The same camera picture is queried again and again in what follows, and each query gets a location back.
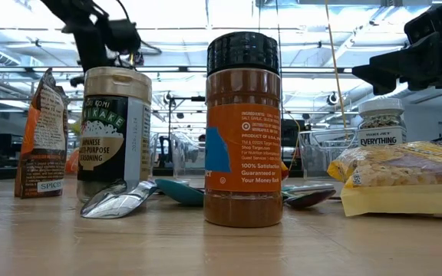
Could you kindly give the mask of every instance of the white jar lid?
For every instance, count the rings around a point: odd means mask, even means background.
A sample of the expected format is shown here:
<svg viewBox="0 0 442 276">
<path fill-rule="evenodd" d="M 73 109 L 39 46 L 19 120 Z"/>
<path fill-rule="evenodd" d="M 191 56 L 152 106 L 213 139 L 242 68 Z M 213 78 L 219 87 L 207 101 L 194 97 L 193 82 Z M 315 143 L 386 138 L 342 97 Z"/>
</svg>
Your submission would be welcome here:
<svg viewBox="0 0 442 276">
<path fill-rule="evenodd" d="M 367 102 L 359 104 L 358 106 L 358 111 L 360 114 L 376 110 L 404 111 L 404 105 L 402 104 L 402 100 L 400 99 L 388 98 L 388 99 L 369 100 Z"/>
</svg>

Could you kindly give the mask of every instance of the orange label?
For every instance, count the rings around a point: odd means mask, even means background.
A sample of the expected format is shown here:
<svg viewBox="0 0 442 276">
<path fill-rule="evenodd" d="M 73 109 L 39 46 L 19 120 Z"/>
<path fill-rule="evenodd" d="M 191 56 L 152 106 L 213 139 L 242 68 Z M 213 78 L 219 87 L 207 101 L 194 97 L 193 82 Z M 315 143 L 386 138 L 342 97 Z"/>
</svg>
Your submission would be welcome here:
<svg viewBox="0 0 442 276">
<path fill-rule="evenodd" d="M 238 103 L 209 108 L 206 189 L 228 192 L 281 190 L 279 110 Z"/>
</svg>

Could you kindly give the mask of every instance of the black plastic lid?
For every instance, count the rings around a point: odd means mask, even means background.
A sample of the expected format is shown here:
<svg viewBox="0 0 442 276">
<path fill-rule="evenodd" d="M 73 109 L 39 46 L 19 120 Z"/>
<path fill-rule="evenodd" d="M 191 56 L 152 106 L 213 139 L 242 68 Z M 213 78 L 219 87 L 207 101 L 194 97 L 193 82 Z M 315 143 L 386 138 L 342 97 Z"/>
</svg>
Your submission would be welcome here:
<svg viewBox="0 0 442 276">
<path fill-rule="evenodd" d="M 230 68 L 259 68 L 279 75 L 277 41 L 251 31 L 216 38 L 207 48 L 207 76 Z"/>
</svg>

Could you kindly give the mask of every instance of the wooden table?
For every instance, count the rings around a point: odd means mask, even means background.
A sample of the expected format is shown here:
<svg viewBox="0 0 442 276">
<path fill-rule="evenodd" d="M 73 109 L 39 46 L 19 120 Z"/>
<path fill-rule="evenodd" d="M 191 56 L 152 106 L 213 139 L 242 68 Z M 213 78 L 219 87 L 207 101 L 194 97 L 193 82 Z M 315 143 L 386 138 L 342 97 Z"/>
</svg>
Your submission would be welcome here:
<svg viewBox="0 0 442 276">
<path fill-rule="evenodd" d="M 15 199 L 12 181 L 0 181 L 0 275 L 442 276 L 438 218 L 345 218 L 328 201 L 242 229 L 160 195 L 127 218 L 85 219 L 80 207 L 73 180 L 47 199 Z"/>
</svg>

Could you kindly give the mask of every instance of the blue spoon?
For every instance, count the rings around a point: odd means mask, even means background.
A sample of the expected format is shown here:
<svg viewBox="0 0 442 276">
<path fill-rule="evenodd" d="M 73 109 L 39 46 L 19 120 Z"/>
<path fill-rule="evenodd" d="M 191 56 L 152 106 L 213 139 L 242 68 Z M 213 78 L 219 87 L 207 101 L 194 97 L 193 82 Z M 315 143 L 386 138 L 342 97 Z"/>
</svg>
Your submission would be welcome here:
<svg viewBox="0 0 442 276">
<path fill-rule="evenodd" d="M 203 206 L 204 204 L 204 193 L 187 186 L 185 183 L 168 179 L 156 179 L 154 182 L 165 195 L 182 205 Z"/>
</svg>

